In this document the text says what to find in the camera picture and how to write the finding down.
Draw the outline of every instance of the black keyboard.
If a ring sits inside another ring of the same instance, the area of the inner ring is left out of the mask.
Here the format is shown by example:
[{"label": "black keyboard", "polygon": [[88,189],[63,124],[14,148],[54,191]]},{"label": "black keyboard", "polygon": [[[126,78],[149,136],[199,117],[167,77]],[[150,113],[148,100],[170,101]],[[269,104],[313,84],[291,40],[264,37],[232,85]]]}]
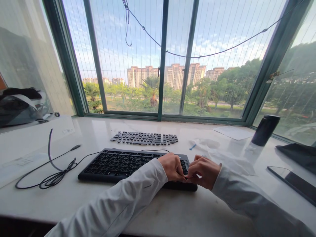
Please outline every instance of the black keyboard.
[{"label": "black keyboard", "polygon": [[142,132],[118,132],[111,141],[135,145],[170,145],[178,142],[177,135]]},{"label": "black keyboard", "polygon": [[[118,183],[129,177],[142,165],[165,155],[160,152],[145,152],[120,149],[104,149],[97,157],[78,175],[82,181],[98,181]],[[188,174],[189,159],[186,155],[178,155],[184,175]],[[198,186],[181,182],[167,182],[163,188],[195,192]]]}]

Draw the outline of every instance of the person's left hand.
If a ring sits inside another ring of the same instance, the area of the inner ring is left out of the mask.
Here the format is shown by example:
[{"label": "person's left hand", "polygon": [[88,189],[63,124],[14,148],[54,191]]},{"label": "person's left hand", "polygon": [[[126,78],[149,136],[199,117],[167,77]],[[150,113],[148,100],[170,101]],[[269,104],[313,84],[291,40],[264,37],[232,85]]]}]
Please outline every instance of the person's left hand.
[{"label": "person's left hand", "polygon": [[170,152],[162,157],[159,157],[158,161],[164,168],[168,181],[186,182],[179,156]]}]

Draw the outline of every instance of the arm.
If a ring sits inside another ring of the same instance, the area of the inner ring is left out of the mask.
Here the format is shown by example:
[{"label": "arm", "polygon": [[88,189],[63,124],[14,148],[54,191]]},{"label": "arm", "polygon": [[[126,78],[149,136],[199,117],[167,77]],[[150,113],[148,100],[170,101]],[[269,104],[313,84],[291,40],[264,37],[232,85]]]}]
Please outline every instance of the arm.
[{"label": "arm", "polygon": [[46,237],[118,236],[168,180],[185,180],[183,172],[177,173],[179,166],[179,157],[173,153],[151,160],[79,208],[72,217],[60,221]]},{"label": "arm", "polygon": [[222,167],[211,190],[236,213],[248,216],[261,236],[315,236],[248,179]]},{"label": "arm", "polygon": [[257,185],[205,157],[195,156],[187,177],[190,182],[211,190],[232,211],[251,218],[261,236],[315,236],[303,222],[281,209]]}]

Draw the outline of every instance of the black bag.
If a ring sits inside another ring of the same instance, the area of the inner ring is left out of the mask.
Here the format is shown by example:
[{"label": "black bag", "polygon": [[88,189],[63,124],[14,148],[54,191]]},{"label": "black bag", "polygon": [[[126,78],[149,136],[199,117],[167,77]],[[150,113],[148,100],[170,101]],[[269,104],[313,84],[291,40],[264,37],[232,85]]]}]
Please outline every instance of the black bag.
[{"label": "black bag", "polygon": [[278,145],[276,148],[316,175],[316,147],[293,143],[285,146]]}]

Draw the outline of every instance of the tumbler lid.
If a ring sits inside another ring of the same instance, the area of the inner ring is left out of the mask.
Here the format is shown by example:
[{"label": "tumbler lid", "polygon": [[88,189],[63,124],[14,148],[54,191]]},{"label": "tumbler lid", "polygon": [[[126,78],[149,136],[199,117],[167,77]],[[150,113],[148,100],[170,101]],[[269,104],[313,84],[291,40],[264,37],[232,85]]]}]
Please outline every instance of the tumbler lid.
[{"label": "tumbler lid", "polygon": [[275,121],[279,121],[280,120],[280,116],[276,116],[276,115],[265,115],[263,116],[265,119],[270,119],[270,120],[275,120]]}]

